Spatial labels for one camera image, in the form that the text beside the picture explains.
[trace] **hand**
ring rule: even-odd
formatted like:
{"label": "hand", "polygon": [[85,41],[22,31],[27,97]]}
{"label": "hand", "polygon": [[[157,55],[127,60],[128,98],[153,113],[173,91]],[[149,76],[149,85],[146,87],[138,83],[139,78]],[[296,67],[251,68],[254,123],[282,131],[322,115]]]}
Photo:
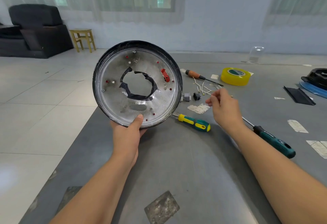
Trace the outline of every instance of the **hand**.
{"label": "hand", "polygon": [[245,126],[238,101],[229,96],[225,88],[215,91],[205,102],[212,106],[215,121],[227,133],[230,134],[235,129]]}
{"label": "hand", "polygon": [[129,127],[123,127],[110,121],[113,130],[113,152],[112,155],[123,156],[131,167],[134,166],[139,154],[138,146],[141,136],[146,129],[140,130],[143,115],[139,114]]}

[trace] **central hole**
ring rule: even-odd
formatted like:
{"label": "central hole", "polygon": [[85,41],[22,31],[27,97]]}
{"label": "central hole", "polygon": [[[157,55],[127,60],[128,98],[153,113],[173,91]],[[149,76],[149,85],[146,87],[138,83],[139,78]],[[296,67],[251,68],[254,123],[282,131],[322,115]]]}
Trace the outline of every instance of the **central hole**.
{"label": "central hole", "polygon": [[123,81],[128,84],[130,92],[135,95],[148,96],[151,93],[152,84],[142,73],[128,72]]}

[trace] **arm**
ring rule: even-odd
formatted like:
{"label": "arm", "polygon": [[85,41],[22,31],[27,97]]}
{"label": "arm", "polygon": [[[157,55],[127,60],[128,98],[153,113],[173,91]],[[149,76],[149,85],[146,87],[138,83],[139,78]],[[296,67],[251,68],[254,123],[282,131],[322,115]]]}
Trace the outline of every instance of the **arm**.
{"label": "arm", "polygon": [[128,128],[111,121],[113,129],[111,158],[50,224],[111,223],[129,171],[136,162],[140,137],[146,131],[139,131],[142,122],[142,115],[138,115]]}
{"label": "arm", "polygon": [[206,100],[215,121],[235,140],[283,224],[327,223],[327,188],[245,126],[226,89]]}

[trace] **forearm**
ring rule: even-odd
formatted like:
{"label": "forearm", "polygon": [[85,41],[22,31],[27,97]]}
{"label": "forearm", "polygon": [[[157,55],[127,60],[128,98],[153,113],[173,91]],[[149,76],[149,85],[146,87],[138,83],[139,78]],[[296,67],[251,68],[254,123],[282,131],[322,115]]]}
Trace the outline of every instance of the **forearm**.
{"label": "forearm", "polygon": [[124,157],[112,155],[50,224],[110,223],[130,169]]}
{"label": "forearm", "polygon": [[246,126],[230,131],[283,224],[327,223],[327,189]]}

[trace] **sofa backrest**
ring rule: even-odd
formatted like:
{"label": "sofa backrest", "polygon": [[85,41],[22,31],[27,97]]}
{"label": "sofa backrest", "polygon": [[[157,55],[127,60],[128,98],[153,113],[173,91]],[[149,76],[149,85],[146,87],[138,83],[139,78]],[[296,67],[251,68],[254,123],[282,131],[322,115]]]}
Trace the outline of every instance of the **sofa backrest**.
{"label": "sofa backrest", "polygon": [[37,28],[63,24],[58,8],[41,4],[21,4],[9,7],[13,25],[22,28]]}

